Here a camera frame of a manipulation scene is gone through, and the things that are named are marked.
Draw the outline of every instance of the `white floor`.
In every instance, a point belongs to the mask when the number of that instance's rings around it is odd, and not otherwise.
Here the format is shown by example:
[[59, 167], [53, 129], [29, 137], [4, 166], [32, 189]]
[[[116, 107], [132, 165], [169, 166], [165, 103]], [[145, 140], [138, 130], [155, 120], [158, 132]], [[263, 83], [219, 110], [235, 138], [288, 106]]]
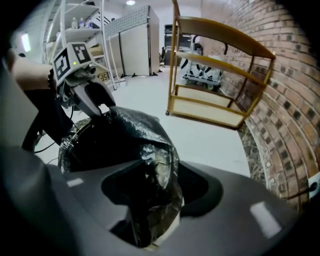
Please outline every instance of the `white floor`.
[[[218, 127], [212, 124], [193, 121], [176, 116], [166, 116], [168, 102], [169, 69], [163, 68], [158, 76], [126, 77], [127, 85], [114, 91], [118, 106], [143, 111], [156, 116], [175, 145], [183, 161], [204, 164], [225, 171], [249, 177], [249, 165], [237, 131]], [[77, 122], [87, 118], [84, 113], [73, 115]], [[45, 148], [53, 141], [45, 135], [41, 138], [36, 151]], [[37, 154], [45, 163], [58, 157], [58, 145]]]

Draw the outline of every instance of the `shelving unit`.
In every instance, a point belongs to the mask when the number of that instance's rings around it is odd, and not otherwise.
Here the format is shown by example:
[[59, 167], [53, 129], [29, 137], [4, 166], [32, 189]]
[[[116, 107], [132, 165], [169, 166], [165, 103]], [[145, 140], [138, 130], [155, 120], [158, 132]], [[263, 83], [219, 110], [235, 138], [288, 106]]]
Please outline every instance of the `shelving unit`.
[[[44, 42], [44, 51], [45, 51], [45, 62], [51, 64], [55, 58], [55, 56], [66, 47], [67, 43], [70, 42], [85, 42], [87, 43], [92, 38], [96, 37], [97, 35], [101, 35], [101, 37], [105, 41], [106, 39], [103, 36], [103, 29], [104, 29], [104, 22], [101, 19], [100, 28], [78, 28], [78, 29], [71, 29], [71, 24], [73, 18], [75, 17], [77, 21], [81, 18], [84, 19], [86, 23], [89, 19], [91, 19], [95, 14], [100, 12], [103, 14], [104, 10], [104, 2], [105, 0], [101, 0], [100, 6], [88, 5], [87, 2], [91, 0], [85, 0], [77, 3], [70, 2], [75, 0], [54, 0], [54, 4], [52, 4], [51, 14], [49, 17], [52, 16], [53, 9], [57, 7], [56, 12], [54, 13], [52, 22], [48, 28], [47, 35], [43, 35], [43, 42]], [[95, 62], [97, 66], [101, 69], [104, 69], [109, 74], [109, 78], [111, 85], [114, 90], [117, 89], [115, 84], [114, 78], [110, 73], [110, 61], [108, 56], [108, 49], [106, 48], [105, 43], [102, 44], [103, 48], [103, 55], [96, 56], [94, 59], [104, 59], [104, 65]]]
[[[177, 0], [173, 3], [173, 32], [170, 58], [170, 82], [166, 114], [191, 117], [206, 122], [238, 129], [258, 104], [270, 77], [275, 55], [250, 36], [225, 24], [198, 17], [181, 16]], [[248, 71], [242, 70], [229, 63], [191, 53], [179, 52], [180, 35], [190, 34], [217, 40], [233, 46], [252, 56]], [[176, 84], [178, 57], [188, 59], [200, 65], [216, 68], [244, 77], [244, 82], [235, 98], [211, 92], [194, 86]], [[270, 65], [264, 81], [250, 74], [255, 57], [270, 59]], [[258, 94], [247, 111], [242, 111], [237, 100], [242, 94], [247, 80], [251, 80], [258, 87]]]

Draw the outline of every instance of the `black plastic bag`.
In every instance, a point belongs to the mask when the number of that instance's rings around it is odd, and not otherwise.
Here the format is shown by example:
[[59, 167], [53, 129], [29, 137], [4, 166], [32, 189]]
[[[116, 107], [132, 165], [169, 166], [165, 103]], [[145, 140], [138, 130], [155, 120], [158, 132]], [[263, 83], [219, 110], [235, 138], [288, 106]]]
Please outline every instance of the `black plastic bag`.
[[183, 204], [179, 156], [158, 119], [112, 106], [62, 140], [58, 163], [63, 172], [77, 172], [132, 160], [142, 164], [120, 177], [118, 187], [131, 197], [135, 243], [143, 248], [167, 231]]

